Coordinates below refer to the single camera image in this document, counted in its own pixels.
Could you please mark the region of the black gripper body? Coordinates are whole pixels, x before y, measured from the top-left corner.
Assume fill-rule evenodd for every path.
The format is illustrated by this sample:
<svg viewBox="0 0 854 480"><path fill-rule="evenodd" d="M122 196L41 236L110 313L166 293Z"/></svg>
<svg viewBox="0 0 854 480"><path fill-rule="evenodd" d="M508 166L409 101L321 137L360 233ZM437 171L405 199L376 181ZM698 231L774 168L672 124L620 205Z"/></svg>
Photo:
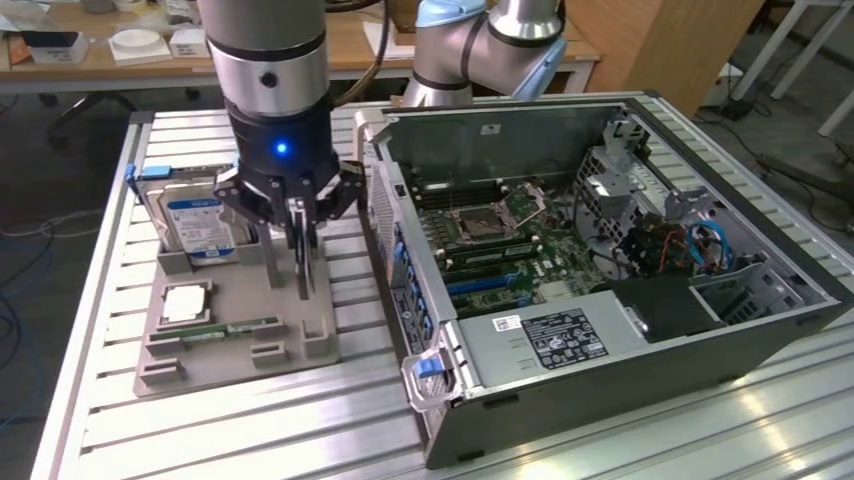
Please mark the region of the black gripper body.
<svg viewBox="0 0 854 480"><path fill-rule="evenodd" d="M328 99L321 98L307 110L285 116L247 113L231 101L225 107L237 146L235 167L281 177L287 202L303 202L309 223L311 196L340 170Z"/></svg>

